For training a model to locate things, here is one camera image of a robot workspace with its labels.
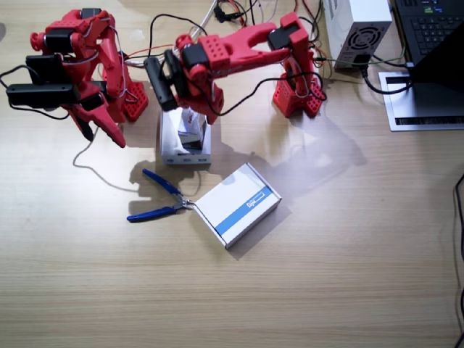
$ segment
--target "blue stripe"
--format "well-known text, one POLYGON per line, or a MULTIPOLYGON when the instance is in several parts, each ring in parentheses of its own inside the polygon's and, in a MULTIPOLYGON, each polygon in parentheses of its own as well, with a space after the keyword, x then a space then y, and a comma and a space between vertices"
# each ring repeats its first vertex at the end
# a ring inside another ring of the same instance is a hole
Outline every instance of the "blue stripe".
POLYGON ((243 203, 240 208, 230 214, 223 222, 216 226, 215 230, 222 236, 225 232, 239 222, 246 214, 251 212, 257 205, 261 204, 268 196, 272 194, 270 188, 265 186, 262 190, 254 194, 250 199, 243 203))

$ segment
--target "wood grain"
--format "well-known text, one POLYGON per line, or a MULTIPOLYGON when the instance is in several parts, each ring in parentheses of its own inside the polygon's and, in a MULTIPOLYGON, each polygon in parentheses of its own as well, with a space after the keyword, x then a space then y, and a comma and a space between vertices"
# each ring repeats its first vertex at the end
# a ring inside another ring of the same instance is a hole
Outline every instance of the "wood grain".
MULTIPOLYGON (((269 18, 274 2, 261 2, 269 18)), ((147 46, 156 14, 201 21, 209 5, 98 6, 115 16, 132 52, 147 46)), ((33 53, 31 32, 71 8, 94 6, 3 1, 0 71, 33 53)), ((293 6, 280 1, 273 21, 293 6)), ((168 44, 189 26, 160 19, 155 29, 154 42, 168 44)), ((220 35, 235 29, 207 26, 220 35)), ((323 21, 321 32, 328 51, 323 21)), ((400 52, 392 27, 377 53, 400 52)), ((373 69, 375 82, 379 69, 390 68, 373 69)), ((226 107, 280 71, 220 81, 226 107)), ((148 88, 143 70, 130 73, 148 88)), ((460 333, 452 187, 464 171, 463 134, 391 133, 382 98, 359 75, 333 78, 355 83, 329 82, 314 120, 285 119, 270 102, 275 85, 265 84, 214 125, 209 168, 157 159, 159 107, 150 93, 142 118, 124 126, 125 149, 100 133, 78 160, 100 178, 72 166, 86 140, 71 120, 13 112, 0 94, 0 347, 452 347, 460 333), (230 252, 192 212, 125 221, 129 212, 171 203, 142 178, 143 167, 198 199, 247 161, 283 201, 230 252)), ((5 78, 27 80, 24 71, 5 78)))

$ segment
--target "laptop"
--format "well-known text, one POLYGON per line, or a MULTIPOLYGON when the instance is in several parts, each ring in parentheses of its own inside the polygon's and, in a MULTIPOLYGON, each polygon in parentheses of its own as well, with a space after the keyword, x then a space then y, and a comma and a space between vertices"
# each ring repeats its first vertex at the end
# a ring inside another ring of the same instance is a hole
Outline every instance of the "laptop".
POLYGON ((415 82, 464 84, 464 0, 395 0, 415 82))

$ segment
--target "pliers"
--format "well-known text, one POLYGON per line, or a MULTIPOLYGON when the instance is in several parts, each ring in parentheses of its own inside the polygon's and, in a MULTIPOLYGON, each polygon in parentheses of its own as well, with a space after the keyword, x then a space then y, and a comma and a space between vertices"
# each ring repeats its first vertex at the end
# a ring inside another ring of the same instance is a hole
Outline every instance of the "pliers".
POLYGON ((161 178, 159 175, 156 175, 148 169, 143 169, 142 172, 149 178, 156 181, 159 185, 166 189, 167 192, 172 194, 178 203, 174 204, 172 207, 164 207, 152 210, 151 212, 142 212, 141 214, 130 215, 128 216, 128 221, 130 223, 140 223, 142 221, 161 218, 166 215, 175 214, 180 209, 193 209, 192 206, 194 203, 191 200, 186 199, 176 187, 168 183, 165 179, 161 178))

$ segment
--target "power supply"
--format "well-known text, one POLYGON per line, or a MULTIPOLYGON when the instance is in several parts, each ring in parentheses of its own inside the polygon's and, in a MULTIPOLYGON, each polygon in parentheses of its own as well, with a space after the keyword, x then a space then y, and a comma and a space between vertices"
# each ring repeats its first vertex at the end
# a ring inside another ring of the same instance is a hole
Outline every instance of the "power supply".
POLYGON ((388 0, 324 0, 324 9, 335 68, 368 62, 392 23, 388 0))

